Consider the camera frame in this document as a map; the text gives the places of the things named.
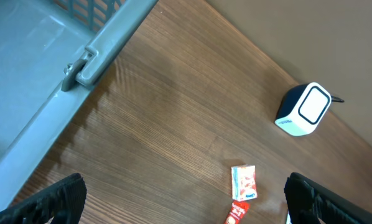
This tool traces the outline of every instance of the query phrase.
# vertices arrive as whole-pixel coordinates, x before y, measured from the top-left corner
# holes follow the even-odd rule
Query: black cable
[[[343,102],[345,102],[345,100],[343,100],[339,97],[336,97],[336,96],[331,96],[331,102],[343,103]]]

